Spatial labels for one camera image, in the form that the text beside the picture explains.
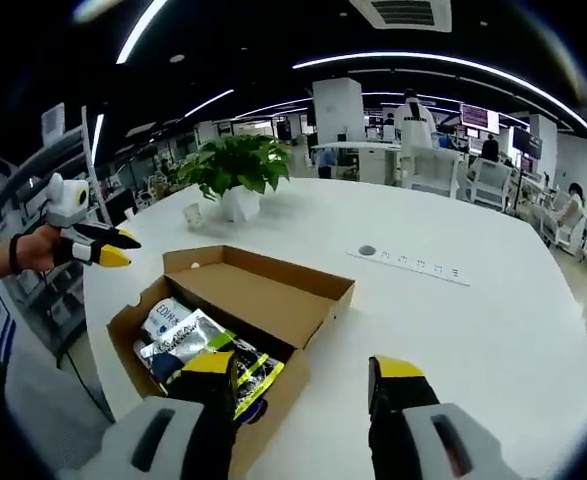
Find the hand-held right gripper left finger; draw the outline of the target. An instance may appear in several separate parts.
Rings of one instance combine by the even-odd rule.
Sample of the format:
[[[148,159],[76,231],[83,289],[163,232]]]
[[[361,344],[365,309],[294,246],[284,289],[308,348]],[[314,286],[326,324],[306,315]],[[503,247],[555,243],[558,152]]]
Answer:
[[[173,386],[181,399],[148,396],[104,434],[82,479],[227,479],[238,427],[237,362],[207,352]]]

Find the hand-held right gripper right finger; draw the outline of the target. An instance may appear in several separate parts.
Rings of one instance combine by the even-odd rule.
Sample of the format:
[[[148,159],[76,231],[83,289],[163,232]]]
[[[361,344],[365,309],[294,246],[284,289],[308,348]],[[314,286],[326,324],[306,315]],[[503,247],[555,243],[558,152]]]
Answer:
[[[414,364],[369,358],[368,445],[377,479],[518,479],[500,442],[465,410],[439,401]]]

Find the person's left hand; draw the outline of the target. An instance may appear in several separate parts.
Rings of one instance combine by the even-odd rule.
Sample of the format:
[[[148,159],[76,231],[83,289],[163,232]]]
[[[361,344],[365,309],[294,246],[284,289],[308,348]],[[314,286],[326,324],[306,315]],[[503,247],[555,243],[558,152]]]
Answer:
[[[17,240],[16,259],[22,270],[47,272],[56,265],[55,252],[62,243],[60,230],[42,225]]]

